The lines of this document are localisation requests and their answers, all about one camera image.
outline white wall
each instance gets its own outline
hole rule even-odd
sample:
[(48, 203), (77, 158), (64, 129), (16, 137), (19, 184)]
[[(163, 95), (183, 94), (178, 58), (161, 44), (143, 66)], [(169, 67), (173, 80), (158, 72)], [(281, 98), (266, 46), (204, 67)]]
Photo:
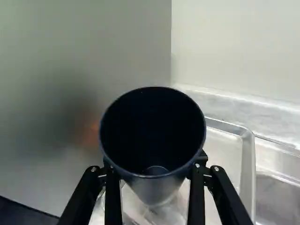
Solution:
[(300, 103), (299, 8), (297, 0), (173, 0), (173, 82)]

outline gray wall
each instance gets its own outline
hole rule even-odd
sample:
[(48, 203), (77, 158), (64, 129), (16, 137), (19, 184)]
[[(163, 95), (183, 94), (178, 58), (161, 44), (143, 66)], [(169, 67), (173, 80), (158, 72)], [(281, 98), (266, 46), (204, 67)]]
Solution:
[(104, 109), (169, 85), (170, 52), (171, 0), (2, 1), (0, 195), (59, 216)]

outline dark floor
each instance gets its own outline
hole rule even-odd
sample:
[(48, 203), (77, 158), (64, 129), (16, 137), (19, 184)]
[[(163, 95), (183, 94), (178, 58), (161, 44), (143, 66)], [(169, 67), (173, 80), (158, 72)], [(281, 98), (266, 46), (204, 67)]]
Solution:
[(58, 217), (0, 196), (0, 225), (56, 225)]

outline black cylinder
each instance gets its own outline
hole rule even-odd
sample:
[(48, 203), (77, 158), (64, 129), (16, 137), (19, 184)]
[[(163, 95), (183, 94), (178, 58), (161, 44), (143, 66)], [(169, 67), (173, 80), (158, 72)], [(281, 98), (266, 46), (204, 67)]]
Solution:
[(202, 150), (206, 126), (180, 91), (146, 87), (119, 97), (100, 122), (104, 160), (147, 205), (172, 198)]

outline black cup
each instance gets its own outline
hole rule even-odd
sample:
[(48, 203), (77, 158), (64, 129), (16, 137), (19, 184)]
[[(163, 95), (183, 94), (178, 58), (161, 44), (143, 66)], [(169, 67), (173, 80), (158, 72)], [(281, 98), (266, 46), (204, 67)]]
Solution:
[(100, 124), (104, 161), (149, 206), (176, 193), (202, 150), (203, 113), (180, 91), (146, 87), (118, 98)]

